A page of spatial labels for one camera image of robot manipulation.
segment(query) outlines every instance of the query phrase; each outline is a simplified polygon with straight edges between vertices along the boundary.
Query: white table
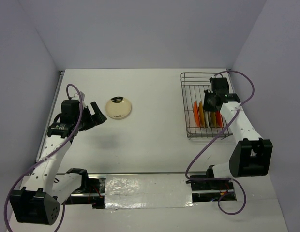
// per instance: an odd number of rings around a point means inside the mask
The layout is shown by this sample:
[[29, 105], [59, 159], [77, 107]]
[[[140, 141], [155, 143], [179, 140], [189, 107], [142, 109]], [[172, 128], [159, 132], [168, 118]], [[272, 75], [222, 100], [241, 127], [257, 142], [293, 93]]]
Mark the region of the white table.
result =
[[[186, 137], [180, 74], [222, 70], [66, 70], [52, 118], [60, 112], [60, 104], [67, 98], [68, 83], [86, 94], [88, 105], [96, 101], [104, 114], [106, 102], [115, 96], [128, 98], [133, 109], [126, 119], [108, 118], [104, 124], [79, 133], [59, 173], [73, 167], [87, 169], [89, 173], [184, 172], [207, 141], [194, 142]], [[226, 162], [234, 147], [232, 136], [215, 142], [192, 171], [205, 171], [211, 164]], [[69, 205], [60, 231], [287, 232], [269, 176], [240, 178], [239, 181], [246, 190], [248, 202], [244, 211], [236, 216], [224, 215], [214, 202], [187, 208], [135, 210], [95, 210], [89, 205]], [[238, 201], [222, 202], [227, 211], [236, 211], [242, 204], [241, 191], [234, 186]], [[24, 232], [49, 232], [56, 227], [19, 224], [14, 215], [11, 225], [16, 231]]]

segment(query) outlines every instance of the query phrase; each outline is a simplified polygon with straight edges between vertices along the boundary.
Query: black wire rack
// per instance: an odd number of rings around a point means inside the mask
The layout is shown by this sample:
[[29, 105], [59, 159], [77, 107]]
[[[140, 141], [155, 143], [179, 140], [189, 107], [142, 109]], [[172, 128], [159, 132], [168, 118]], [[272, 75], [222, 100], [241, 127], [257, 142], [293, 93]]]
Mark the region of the black wire rack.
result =
[[[185, 114], [185, 124], [187, 137], [189, 139], [211, 139], [214, 138], [222, 130], [222, 128], [214, 127], [200, 128], [194, 120], [193, 104], [202, 101], [204, 103], [204, 91], [211, 90], [211, 83], [209, 79], [216, 74], [215, 72], [183, 72], [180, 75], [181, 88], [183, 97], [183, 106]], [[223, 126], [226, 126], [226, 121], [222, 118]], [[226, 138], [232, 135], [227, 129], [219, 138]]]

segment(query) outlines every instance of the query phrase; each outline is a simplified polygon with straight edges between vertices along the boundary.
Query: wall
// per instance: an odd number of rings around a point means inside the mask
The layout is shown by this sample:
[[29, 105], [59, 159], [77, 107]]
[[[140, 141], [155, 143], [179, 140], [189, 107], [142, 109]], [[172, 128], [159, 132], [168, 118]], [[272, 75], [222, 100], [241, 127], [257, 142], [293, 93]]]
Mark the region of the wall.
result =
[[10, 186], [34, 164], [58, 76], [20, 4], [0, 0], [0, 231]]
[[232, 67], [266, 0], [19, 0], [60, 69]]
[[[233, 69], [252, 78], [247, 114], [274, 145], [270, 174], [290, 232], [300, 232], [300, 0], [267, 0]], [[233, 77], [244, 99], [250, 87]]]

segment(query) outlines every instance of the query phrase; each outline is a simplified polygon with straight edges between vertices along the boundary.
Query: beige plate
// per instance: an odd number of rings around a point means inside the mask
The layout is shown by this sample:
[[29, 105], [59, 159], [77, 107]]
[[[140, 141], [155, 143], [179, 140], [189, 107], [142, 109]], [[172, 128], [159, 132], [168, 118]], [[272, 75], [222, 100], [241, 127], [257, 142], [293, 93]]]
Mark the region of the beige plate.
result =
[[124, 97], [114, 97], [106, 104], [107, 115], [113, 119], [123, 119], [130, 113], [132, 104]]

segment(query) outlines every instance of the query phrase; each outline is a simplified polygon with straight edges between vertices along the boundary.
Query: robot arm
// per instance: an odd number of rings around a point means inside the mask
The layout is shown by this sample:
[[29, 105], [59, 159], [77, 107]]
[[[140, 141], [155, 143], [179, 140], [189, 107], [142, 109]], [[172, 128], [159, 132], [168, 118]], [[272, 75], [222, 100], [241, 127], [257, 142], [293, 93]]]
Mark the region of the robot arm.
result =
[[212, 92], [205, 91], [205, 111], [220, 111], [229, 123], [239, 110], [230, 129], [236, 140], [235, 150], [227, 163], [212, 165], [207, 170], [208, 177], [264, 176], [268, 173], [272, 143], [256, 132], [237, 94], [229, 93], [226, 78], [211, 78]]
[[[73, 135], [70, 142], [65, 143], [77, 125], [79, 104], [78, 95], [62, 102], [61, 113], [47, 130], [47, 138], [40, 157], [44, 162], [35, 168], [21, 190], [12, 191], [9, 200], [18, 222], [52, 225], [58, 218], [60, 205], [70, 194], [76, 189], [87, 188], [88, 173], [84, 169], [70, 169], [60, 182], [54, 184], [62, 159], [76, 136]], [[83, 101], [82, 105], [83, 114], [77, 133], [107, 120], [96, 102], [91, 103], [95, 112], [93, 115]], [[47, 157], [63, 143], [65, 145], [57, 153], [50, 158]]]

